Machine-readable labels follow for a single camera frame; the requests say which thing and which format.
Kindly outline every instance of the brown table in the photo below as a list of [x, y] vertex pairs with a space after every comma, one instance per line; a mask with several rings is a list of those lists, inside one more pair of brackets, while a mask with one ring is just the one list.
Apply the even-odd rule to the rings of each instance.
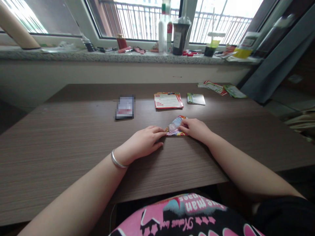
[[[180, 92], [184, 108], [156, 110], [153, 94], [160, 91]], [[204, 94], [206, 106], [188, 105], [187, 92]], [[136, 96], [132, 120], [114, 120], [121, 94]], [[314, 147], [251, 99], [196, 84], [67, 85], [0, 136], [0, 225], [31, 220], [134, 132], [165, 128], [178, 115], [204, 121], [274, 171], [315, 164]], [[162, 149], [132, 164], [112, 202], [225, 181], [205, 146], [166, 137]]]

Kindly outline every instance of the window glass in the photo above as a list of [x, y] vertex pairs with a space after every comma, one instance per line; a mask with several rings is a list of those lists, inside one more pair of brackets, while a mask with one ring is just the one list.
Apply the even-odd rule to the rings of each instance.
[[263, 0], [198, 0], [191, 43], [206, 43], [208, 32], [226, 33], [220, 44], [238, 44]]
[[0, 0], [30, 33], [81, 35], [64, 0]]
[[[101, 37], [123, 34], [129, 39], [158, 40], [162, 0], [88, 0]], [[171, 18], [179, 15], [180, 0], [171, 1]]]

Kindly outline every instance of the plastic cup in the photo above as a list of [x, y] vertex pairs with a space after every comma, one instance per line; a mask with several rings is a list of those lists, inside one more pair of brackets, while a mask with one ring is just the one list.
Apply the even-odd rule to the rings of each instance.
[[174, 43], [173, 43], [173, 54], [181, 56], [184, 51], [185, 42], [191, 22], [188, 17], [181, 17], [174, 23]]
[[204, 55], [212, 57], [220, 41], [225, 37], [225, 33], [222, 32], [209, 32], [207, 38], [206, 48], [204, 50]]

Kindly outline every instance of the gray curtain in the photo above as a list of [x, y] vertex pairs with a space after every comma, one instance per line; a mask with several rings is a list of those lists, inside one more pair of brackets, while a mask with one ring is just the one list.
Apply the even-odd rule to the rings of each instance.
[[241, 91], [265, 103], [315, 38], [313, 5], [242, 86]]

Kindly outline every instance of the forearm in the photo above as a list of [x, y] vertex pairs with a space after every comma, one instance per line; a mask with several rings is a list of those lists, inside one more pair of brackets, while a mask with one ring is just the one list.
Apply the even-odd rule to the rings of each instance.
[[126, 173], [111, 155], [38, 214], [20, 235], [87, 235]]
[[259, 202], [279, 196], [303, 197], [283, 178], [220, 136], [209, 133], [206, 145], [224, 172], [251, 200]]

